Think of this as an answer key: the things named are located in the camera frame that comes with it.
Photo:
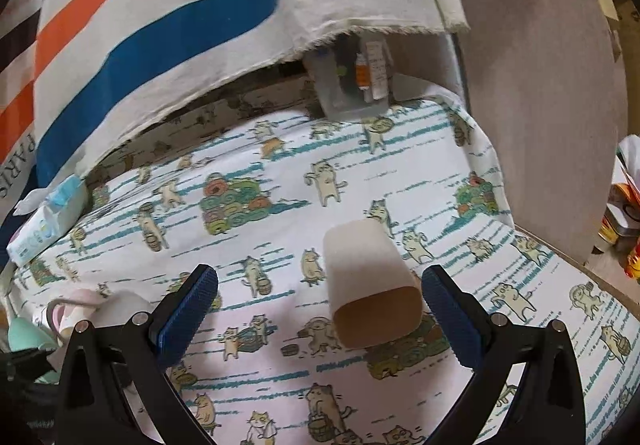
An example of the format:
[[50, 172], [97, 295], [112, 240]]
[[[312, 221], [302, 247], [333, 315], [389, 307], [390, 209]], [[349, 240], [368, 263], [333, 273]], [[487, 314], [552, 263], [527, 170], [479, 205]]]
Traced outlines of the wet wipes pack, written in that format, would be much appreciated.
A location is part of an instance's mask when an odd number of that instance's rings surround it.
[[17, 202], [14, 214], [25, 223], [8, 243], [10, 260], [23, 266], [56, 243], [77, 222], [88, 202], [85, 181], [72, 174], [55, 187], [38, 188]]

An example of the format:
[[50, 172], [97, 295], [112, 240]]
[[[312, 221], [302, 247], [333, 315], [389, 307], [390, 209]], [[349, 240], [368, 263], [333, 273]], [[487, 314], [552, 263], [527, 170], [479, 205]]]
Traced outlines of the wooden bed side panel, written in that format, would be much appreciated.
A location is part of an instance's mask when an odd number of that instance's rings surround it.
[[471, 112], [497, 150], [514, 221], [587, 261], [626, 129], [598, 0], [462, 0]]

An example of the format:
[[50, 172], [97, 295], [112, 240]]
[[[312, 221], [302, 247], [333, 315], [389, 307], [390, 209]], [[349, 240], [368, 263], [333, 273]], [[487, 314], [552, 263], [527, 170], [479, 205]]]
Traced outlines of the orange white tube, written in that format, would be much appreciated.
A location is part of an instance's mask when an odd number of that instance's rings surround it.
[[358, 52], [355, 61], [355, 80], [360, 90], [367, 90], [371, 87], [370, 69], [367, 57]]

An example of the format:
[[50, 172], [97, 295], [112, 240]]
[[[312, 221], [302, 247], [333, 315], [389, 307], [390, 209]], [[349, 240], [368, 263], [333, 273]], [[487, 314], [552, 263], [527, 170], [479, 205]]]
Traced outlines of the beige paper cup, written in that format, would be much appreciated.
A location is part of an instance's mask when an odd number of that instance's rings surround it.
[[331, 319], [345, 347], [375, 347], [420, 326], [420, 287], [378, 221], [332, 227], [323, 238], [323, 257]]

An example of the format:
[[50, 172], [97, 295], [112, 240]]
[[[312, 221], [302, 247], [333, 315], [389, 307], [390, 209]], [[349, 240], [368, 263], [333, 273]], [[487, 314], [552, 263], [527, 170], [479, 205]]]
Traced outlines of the striped canvas cloth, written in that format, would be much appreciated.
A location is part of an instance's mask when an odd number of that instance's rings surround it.
[[467, 24], [461, 0], [1, 0], [1, 210], [339, 34]]

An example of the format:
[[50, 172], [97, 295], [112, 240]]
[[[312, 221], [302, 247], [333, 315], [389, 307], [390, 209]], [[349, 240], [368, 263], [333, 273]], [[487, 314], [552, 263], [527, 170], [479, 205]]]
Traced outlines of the clear plastic storage box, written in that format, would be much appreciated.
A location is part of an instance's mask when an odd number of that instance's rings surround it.
[[[360, 90], [355, 80], [358, 52], [367, 57], [370, 69], [371, 87], [367, 90]], [[326, 118], [355, 121], [381, 116], [388, 108], [393, 61], [382, 34], [339, 35], [306, 53], [303, 62]]]

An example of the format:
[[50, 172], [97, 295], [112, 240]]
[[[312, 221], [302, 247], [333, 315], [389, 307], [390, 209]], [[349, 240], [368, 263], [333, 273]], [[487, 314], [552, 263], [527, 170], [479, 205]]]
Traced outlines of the white pink mug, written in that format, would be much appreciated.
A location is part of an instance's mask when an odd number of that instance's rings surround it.
[[55, 337], [70, 339], [80, 321], [90, 321], [96, 328], [119, 326], [127, 323], [138, 312], [151, 313], [153, 306], [131, 291], [119, 291], [103, 297], [96, 290], [77, 289], [66, 297], [50, 301], [46, 320]]

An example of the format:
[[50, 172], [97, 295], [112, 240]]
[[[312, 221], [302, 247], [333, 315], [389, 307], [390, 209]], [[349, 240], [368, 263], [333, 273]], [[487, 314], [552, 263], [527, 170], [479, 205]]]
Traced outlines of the colourful snack packages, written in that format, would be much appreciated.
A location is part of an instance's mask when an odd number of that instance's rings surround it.
[[639, 281], [639, 136], [616, 148], [599, 237], [612, 248], [627, 277]]

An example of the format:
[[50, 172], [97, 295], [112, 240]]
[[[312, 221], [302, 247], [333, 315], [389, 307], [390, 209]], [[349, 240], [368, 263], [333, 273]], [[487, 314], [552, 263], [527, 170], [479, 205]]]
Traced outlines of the cat-print bed sheet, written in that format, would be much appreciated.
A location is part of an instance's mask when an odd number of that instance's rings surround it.
[[156, 304], [212, 265], [217, 298], [170, 379], [216, 442], [417, 444], [470, 374], [431, 314], [370, 350], [337, 339], [323, 238], [370, 219], [413, 273], [442, 265], [515, 324], [564, 321], [598, 443], [639, 387], [638, 319], [515, 231], [488, 139], [458, 134], [472, 127], [441, 98], [362, 124], [300, 108], [247, 122], [108, 183], [70, 235], [17, 270], [10, 300], [35, 321], [81, 289]]

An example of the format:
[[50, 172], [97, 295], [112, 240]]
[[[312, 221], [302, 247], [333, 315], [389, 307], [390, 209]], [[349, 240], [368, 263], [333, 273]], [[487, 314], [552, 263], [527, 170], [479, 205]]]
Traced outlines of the mint green object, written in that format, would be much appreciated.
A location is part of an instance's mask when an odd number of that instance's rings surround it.
[[9, 347], [15, 358], [15, 377], [44, 384], [58, 384], [60, 374], [51, 366], [44, 354], [58, 350], [58, 343], [29, 319], [16, 317], [9, 324]]

